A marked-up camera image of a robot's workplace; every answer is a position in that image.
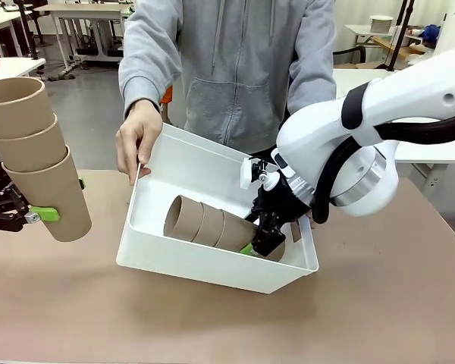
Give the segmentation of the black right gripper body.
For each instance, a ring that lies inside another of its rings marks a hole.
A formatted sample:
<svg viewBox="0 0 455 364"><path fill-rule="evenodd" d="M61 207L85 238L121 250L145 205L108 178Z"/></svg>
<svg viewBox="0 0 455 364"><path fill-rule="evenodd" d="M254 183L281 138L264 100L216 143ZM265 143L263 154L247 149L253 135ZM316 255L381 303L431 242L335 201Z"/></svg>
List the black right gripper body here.
<svg viewBox="0 0 455 364"><path fill-rule="evenodd" d="M287 180L282 177L269 191L260 186L257 197L253 200L251 210L259 210L262 213L276 213L280 225L295 222L310 211L310 207L295 196Z"/></svg>

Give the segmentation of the person's right hand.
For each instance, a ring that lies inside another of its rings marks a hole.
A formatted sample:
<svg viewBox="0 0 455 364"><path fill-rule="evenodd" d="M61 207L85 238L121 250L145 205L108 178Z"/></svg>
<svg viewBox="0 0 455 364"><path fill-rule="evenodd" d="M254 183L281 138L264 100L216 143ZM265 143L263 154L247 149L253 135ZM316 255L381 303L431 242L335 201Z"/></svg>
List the person's right hand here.
<svg viewBox="0 0 455 364"><path fill-rule="evenodd" d="M151 173L146 165L162 127L162 116L155 105L142 99L130 107L127 118L115 134L118 170L128 176L130 185L134 185L139 165L139 177Z"/></svg>

